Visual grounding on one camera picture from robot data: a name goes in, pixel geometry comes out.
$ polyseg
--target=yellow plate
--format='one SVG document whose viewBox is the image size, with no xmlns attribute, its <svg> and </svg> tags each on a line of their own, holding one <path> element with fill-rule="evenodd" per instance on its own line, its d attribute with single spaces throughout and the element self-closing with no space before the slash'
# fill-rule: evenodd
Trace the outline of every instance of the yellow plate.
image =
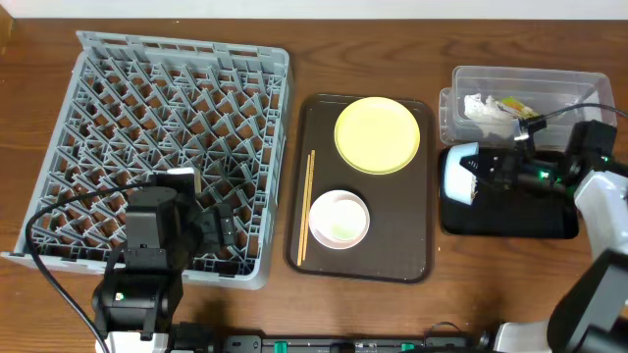
<svg viewBox="0 0 628 353">
<path fill-rule="evenodd" d="M 363 98 L 340 113 L 334 141 L 342 158 L 360 172 L 384 175 L 405 167 L 419 150 L 414 116 L 388 98 Z"/>
</svg>

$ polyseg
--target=wood grain surface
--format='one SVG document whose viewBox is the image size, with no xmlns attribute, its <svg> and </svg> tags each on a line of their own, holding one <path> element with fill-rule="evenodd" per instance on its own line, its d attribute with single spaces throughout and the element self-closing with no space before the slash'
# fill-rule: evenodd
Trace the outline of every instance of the wood grain surface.
<svg viewBox="0 0 628 353">
<path fill-rule="evenodd" d="M 437 230 L 436 266 L 424 284 L 299 275 L 284 260 L 297 110 L 313 93 L 408 97 L 436 109 L 439 91 L 450 86 L 458 65 L 604 73 L 616 105 L 628 109 L 628 23 L 18 20 L 0 58 L 2 250 L 13 249 L 25 216 L 81 51 L 78 29 L 277 46 L 291 55 L 293 124 L 268 285 L 258 291 L 188 285 L 176 321 L 274 335 L 420 335 L 441 321 L 479 332 L 500 320 L 547 318 L 591 263 L 585 232 L 549 241 L 454 237 Z M 623 162 L 627 123 L 620 122 L 615 145 Z M 57 276 L 91 313 L 100 278 Z M 0 351 L 93 351 L 87 328 L 38 272 L 3 259 L 0 281 Z"/>
</svg>

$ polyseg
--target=plastic bin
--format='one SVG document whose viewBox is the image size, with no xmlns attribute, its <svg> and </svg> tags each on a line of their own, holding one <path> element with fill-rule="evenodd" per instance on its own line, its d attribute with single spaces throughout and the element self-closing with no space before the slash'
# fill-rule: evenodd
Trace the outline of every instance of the plastic bin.
<svg viewBox="0 0 628 353">
<path fill-rule="evenodd" d="M 292 76 L 283 49 L 77 33 L 78 56 L 26 220 L 58 197 L 194 166 L 203 207 L 232 206 L 236 247 L 195 258 L 185 282 L 262 287 L 288 130 Z M 33 240 L 51 270 L 102 274 L 127 238 L 120 193 L 42 217 Z M 34 268 L 24 226 L 2 256 Z"/>
<path fill-rule="evenodd" d="M 614 106 L 608 77 L 597 73 L 558 70 L 457 67 L 452 88 L 441 91 L 439 119 L 441 141 L 457 144 L 478 141 L 483 146 L 513 144 L 516 121 L 489 126 L 464 115 L 464 97 L 481 93 L 483 100 L 515 97 L 539 114 L 547 114 L 577 103 L 602 103 Z M 598 120 L 616 126 L 615 114 L 598 108 L 574 110 L 548 121 L 548 127 L 535 134 L 541 150 L 564 150 L 575 123 Z"/>
</svg>

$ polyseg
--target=gray plastic dish rack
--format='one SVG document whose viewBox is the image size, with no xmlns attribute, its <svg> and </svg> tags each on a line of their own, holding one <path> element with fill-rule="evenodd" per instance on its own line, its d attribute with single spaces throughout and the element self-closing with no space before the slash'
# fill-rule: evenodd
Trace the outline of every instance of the gray plastic dish rack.
<svg viewBox="0 0 628 353">
<path fill-rule="evenodd" d="M 58 197 L 147 180 L 172 167 L 201 171 L 203 207 L 229 203 L 236 246 L 194 258 L 191 283 L 262 287 L 288 130 L 292 75 L 283 49 L 77 32 L 78 56 L 13 252 L 34 268 L 24 227 Z M 102 274 L 126 239 L 125 197 L 75 202 L 42 217 L 33 240 L 51 270 Z"/>
</svg>

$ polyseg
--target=green connector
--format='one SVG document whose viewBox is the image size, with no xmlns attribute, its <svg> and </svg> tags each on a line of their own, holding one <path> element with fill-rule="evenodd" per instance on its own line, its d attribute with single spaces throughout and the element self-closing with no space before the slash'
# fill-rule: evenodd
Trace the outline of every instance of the green connector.
<svg viewBox="0 0 628 353">
<path fill-rule="evenodd" d="M 405 352 L 406 350 L 414 349 L 414 344 L 412 343 L 401 343 L 401 352 Z"/>
<path fill-rule="evenodd" d="M 275 353 L 288 353 L 288 343 L 275 342 Z"/>
</svg>

